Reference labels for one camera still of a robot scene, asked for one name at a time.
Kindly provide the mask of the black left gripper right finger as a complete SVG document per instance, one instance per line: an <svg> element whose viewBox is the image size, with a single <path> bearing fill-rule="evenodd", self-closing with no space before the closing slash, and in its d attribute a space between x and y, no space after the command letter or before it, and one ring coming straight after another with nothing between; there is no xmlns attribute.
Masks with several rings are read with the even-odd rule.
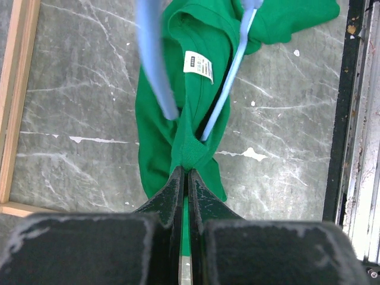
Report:
<svg viewBox="0 0 380 285"><path fill-rule="evenodd" d="M333 223L245 220L195 170L188 194L194 284L369 284Z"/></svg>

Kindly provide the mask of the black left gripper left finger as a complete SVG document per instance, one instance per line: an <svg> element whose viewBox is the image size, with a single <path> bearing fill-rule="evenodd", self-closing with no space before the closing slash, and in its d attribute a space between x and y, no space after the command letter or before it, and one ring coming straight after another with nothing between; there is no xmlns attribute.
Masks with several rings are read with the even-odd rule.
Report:
<svg viewBox="0 0 380 285"><path fill-rule="evenodd" d="M12 232L2 284L179 284L185 172L132 213L38 213Z"/></svg>

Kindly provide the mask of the green t shirt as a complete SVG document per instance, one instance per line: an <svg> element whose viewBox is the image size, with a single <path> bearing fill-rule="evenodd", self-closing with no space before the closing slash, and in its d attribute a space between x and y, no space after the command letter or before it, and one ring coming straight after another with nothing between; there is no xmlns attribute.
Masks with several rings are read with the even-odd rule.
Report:
<svg viewBox="0 0 380 285"><path fill-rule="evenodd" d="M165 75L179 111L164 118L144 73L135 113L142 188L177 166L246 219L322 216L343 50L339 1L265 1L245 62L206 141L200 136L238 48L239 1L173 1L160 24Z"/></svg>

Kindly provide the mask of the blue wire hanger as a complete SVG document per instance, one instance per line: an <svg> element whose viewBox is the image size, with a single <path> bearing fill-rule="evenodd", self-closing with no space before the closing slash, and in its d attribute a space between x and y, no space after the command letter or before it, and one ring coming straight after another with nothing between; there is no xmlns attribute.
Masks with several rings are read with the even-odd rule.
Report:
<svg viewBox="0 0 380 285"><path fill-rule="evenodd" d="M235 57L230 66L222 92L204 128L201 141L206 141L216 124L221 110L227 100L230 89L242 62L248 44L248 33L254 21L258 9L263 4L262 1L242 1L243 17L240 24L240 40ZM137 25L139 31L138 51L140 62L144 69L145 76L156 95L157 102L168 120L174 120L179 116L169 79L166 74L162 40L160 37L160 1L138 1L137 2Z"/></svg>

